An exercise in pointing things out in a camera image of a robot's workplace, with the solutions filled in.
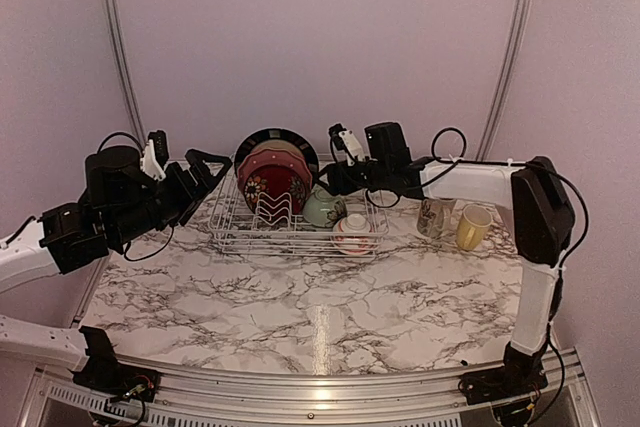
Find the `glass cup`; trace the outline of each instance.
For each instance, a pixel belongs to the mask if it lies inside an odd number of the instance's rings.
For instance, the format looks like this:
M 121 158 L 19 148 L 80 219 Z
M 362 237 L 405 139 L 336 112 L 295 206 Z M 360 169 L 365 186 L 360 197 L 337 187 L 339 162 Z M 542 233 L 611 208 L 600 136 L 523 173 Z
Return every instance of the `glass cup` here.
M 481 205 L 469 204 L 462 211 L 458 224 L 456 244 L 462 250 L 475 249 L 489 231 L 493 216 Z
M 420 204 L 416 228 L 425 237 L 436 239 L 451 223 L 456 199 L 425 199 Z

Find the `yellow mug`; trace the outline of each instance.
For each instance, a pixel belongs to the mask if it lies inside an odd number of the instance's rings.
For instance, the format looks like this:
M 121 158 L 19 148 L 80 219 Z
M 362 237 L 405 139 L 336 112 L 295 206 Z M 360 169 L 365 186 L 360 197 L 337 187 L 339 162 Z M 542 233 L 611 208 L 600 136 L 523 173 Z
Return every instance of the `yellow mug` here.
M 475 249 L 487 235 L 493 216 L 491 212 L 477 204 L 469 204 L 462 211 L 456 233 L 456 244 L 462 250 Z

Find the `white wire dish rack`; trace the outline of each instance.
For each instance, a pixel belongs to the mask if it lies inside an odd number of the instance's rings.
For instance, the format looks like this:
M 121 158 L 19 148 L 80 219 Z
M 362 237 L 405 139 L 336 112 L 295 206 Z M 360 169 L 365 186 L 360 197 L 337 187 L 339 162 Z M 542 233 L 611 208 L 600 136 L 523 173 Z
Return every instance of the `white wire dish rack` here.
M 347 213 L 363 215 L 371 224 L 371 232 L 341 233 L 339 237 L 331 229 L 314 227 L 302 215 L 292 214 L 288 194 L 278 199 L 260 194 L 256 212 L 252 212 L 233 173 L 224 178 L 216 192 L 209 227 L 214 244 L 223 254 L 372 259 L 389 231 L 384 210 L 369 202 L 364 192 L 344 200 Z M 381 205 L 378 194 L 372 197 Z

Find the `black plate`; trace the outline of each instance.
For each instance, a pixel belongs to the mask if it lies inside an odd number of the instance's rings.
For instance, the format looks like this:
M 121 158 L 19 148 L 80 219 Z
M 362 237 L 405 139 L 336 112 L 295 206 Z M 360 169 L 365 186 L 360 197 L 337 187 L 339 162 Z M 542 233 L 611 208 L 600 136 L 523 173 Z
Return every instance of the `black plate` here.
M 302 152 L 304 160 L 309 167 L 309 171 L 311 172 L 313 179 L 316 179 L 320 166 L 318 164 L 318 155 L 316 154 L 316 151 L 313 150 L 313 147 L 311 147 L 311 144 L 309 144 L 309 142 L 304 140 L 295 132 L 291 132 L 287 129 L 277 128 L 264 129 L 259 132 L 255 132 L 247 137 L 242 142 L 242 144 L 240 144 L 240 147 L 238 147 L 236 155 L 233 159 L 233 166 L 236 173 L 238 172 L 238 167 L 240 167 L 240 164 L 242 164 L 247 155 L 249 155 L 258 144 L 273 139 L 286 140 L 287 142 L 290 142 L 298 147 L 298 149 L 300 149 L 300 152 Z

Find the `marble countertop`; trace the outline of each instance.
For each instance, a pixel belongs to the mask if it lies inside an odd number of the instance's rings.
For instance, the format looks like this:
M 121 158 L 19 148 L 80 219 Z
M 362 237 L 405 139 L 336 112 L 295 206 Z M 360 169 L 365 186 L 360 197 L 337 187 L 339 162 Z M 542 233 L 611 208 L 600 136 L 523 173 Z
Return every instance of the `marble countertop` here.
M 159 255 L 112 257 L 83 324 L 105 329 L 117 353 L 315 375 L 502 358 L 522 270 L 500 222 L 478 249 L 461 252 L 452 229 L 437 241 L 422 237 L 419 202 L 403 200 L 387 212 L 389 234 L 374 260 L 223 256 L 208 227 L 212 205 Z M 145 235 L 130 255 L 157 250 L 167 236 Z

